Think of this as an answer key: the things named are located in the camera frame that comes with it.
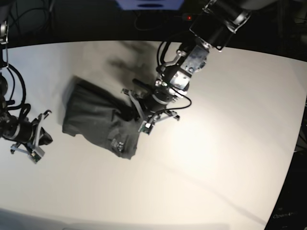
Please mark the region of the dark grey T-shirt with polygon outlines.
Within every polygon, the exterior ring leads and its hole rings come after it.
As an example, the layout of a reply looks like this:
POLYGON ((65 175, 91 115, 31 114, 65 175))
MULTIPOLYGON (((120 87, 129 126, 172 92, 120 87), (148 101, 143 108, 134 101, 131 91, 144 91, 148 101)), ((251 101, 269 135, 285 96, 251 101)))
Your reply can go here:
POLYGON ((65 99, 64 134, 82 135, 90 143, 120 158, 130 160, 135 155, 140 135, 138 116, 132 121, 118 116, 119 108, 129 105, 77 76, 70 81, 65 99))

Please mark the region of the blue plastic box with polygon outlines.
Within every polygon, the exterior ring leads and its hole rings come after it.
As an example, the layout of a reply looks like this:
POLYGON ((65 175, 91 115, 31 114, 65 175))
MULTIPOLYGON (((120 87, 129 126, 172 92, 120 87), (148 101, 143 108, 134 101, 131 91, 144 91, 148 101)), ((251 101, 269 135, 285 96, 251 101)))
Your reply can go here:
POLYGON ((180 9, 184 0, 117 0, 121 9, 125 11, 170 10, 180 9))

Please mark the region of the black power strip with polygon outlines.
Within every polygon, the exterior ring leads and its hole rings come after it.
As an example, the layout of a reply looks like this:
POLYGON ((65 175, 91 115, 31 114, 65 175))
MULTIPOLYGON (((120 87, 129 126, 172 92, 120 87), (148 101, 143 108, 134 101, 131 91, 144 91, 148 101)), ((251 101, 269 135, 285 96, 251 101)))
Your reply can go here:
POLYGON ((184 13, 182 14, 182 20, 186 22, 192 22, 196 18, 196 14, 184 13))

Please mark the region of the black OpenArm case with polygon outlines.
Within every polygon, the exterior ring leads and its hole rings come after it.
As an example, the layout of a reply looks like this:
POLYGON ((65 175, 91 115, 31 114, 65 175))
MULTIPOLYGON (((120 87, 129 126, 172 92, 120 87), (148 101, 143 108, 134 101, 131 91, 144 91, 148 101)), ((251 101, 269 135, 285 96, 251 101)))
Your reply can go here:
POLYGON ((266 230, 307 228, 307 152, 293 154, 281 192, 265 227, 266 230))

